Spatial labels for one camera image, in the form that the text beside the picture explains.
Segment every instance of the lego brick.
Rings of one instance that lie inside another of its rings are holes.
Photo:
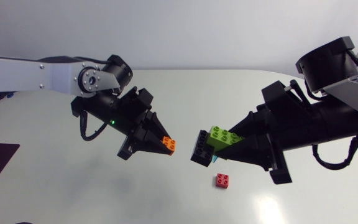
[[[162,143],[171,151],[170,156],[175,152],[176,142],[173,139],[170,139],[167,136],[164,136]]]
[[[206,143],[214,147],[214,152],[224,149],[243,140],[244,137],[240,137],[235,133],[230,133],[227,130],[223,130],[217,126],[213,126],[210,131]]]
[[[208,133],[205,130],[201,130],[194,147],[193,155],[191,156],[192,161],[206,167],[211,163],[214,151],[214,148],[206,143],[207,137]]]
[[[229,176],[225,174],[217,174],[216,186],[226,189],[229,186]]]

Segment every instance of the orange lego brick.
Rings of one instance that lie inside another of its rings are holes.
[[[162,143],[169,149],[171,150],[171,154],[169,154],[170,156],[175,152],[175,146],[176,146],[176,141],[173,139],[170,139],[167,136],[164,136],[164,138],[162,139]]]

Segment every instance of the green lego brick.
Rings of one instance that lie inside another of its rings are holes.
[[[214,152],[216,152],[243,140],[243,138],[244,137],[238,136],[235,133],[230,133],[217,126],[212,126],[206,143],[213,146]]]

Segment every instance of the table surface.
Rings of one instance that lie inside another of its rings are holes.
[[[0,223],[358,223],[358,152],[351,166],[321,167],[311,148],[285,152],[292,184],[273,184],[259,166],[190,161],[198,132],[229,129],[262,104],[260,90],[287,75],[256,70],[136,70],[154,96],[152,111],[177,140],[172,156],[117,157],[124,135],[107,128],[80,137],[72,96],[20,92],[0,102],[0,142],[21,145],[0,175]],[[303,80],[296,79],[303,86]],[[90,118],[88,133],[101,122]],[[350,139],[321,145],[329,162]],[[227,189],[214,186],[217,173]]]

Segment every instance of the red lego brick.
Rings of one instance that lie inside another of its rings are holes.
[[[227,188],[229,186],[229,176],[224,174],[217,174],[216,176],[216,186]]]

